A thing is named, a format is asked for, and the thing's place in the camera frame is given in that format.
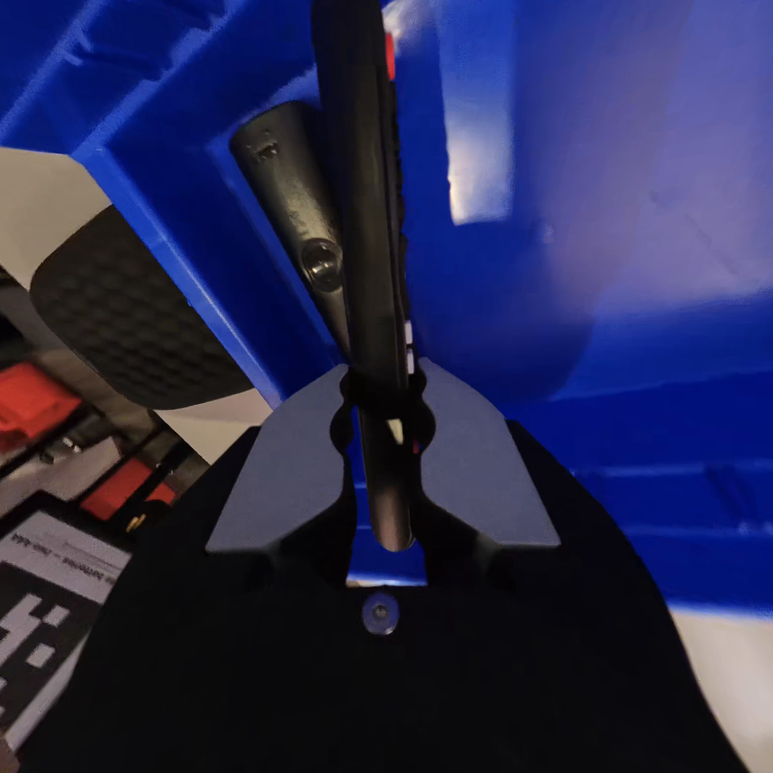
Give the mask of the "red plastic box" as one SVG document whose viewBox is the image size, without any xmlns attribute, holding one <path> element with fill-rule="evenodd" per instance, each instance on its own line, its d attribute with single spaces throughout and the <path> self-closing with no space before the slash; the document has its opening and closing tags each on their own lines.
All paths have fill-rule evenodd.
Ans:
<svg viewBox="0 0 773 773">
<path fill-rule="evenodd" d="M 160 468 L 123 459 L 73 500 L 73 513 L 112 532 L 131 533 L 165 515 L 176 502 L 178 494 L 165 481 L 167 477 Z"/>
<path fill-rule="evenodd" d="M 66 420 L 82 399 L 31 362 L 1 372 L 1 455 L 24 449 Z"/>
</svg>

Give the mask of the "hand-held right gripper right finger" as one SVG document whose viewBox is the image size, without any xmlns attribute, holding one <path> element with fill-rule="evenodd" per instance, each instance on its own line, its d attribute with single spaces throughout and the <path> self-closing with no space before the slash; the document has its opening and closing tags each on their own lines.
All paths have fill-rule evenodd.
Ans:
<svg viewBox="0 0 773 773">
<path fill-rule="evenodd" d="M 430 360 L 420 370 L 434 429 L 418 473 L 428 580 L 484 576 L 501 553 L 557 550 L 560 535 L 502 412 Z"/>
</svg>

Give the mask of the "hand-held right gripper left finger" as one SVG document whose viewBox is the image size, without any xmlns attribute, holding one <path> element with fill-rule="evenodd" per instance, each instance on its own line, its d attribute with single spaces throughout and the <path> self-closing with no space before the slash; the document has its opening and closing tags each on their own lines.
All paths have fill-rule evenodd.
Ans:
<svg viewBox="0 0 773 773">
<path fill-rule="evenodd" d="M 357 514 L 349 447 L 349 369 L 334 366 L 275 410 L 252 448 L 211 532 L 208 554 L 263 554 L 308 563 L 326 581 L 345 581 Z"/>
</svg>

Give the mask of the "blue plastic bin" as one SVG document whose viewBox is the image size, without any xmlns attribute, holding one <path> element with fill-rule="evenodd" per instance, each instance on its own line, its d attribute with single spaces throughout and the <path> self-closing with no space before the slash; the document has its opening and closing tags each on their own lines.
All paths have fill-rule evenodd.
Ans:
<svg viewBox="0 0 773 773">
<path fill-rule="evenodd" d="M 771 618 L 771 2 L 379 2 L 418 352 Z M 2 2 L 2 147 L 82 165 L 275 407 L 339 357 L 227 148 L 312 2 Z"/>
</svg>

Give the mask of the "black framed marker sign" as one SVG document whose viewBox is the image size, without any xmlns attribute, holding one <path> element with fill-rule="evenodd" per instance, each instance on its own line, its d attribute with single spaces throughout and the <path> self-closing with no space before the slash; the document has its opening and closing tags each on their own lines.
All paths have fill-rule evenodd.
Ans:
<svg viewBox="0 0 773 773">
<path fill-rule="evenodd" d="M 133 548 L 130 536 L 47 492 L 2 517 L 1 724 L 11 752 L 66 689 Z"/>
</svg>

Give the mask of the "black remote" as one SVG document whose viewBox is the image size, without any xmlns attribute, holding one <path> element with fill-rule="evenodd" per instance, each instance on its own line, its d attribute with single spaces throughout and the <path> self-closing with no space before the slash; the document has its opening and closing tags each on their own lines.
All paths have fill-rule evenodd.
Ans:
<svg viewBox="0 0 773 773">
<path fill-rule="evenodd" d="M 350 358 L 339 215 L 312 135 L 320 113 L 286 101 L 241 125 L 229 151 L 345 360 Z"/>
<path fill-rule="evenodd" d="M 379 2 L 314 2 L 312 44 L 343 244 L 349 329 L 372 531 L 411 546 L 410 344 L 393 54 Z"/>
</svg>

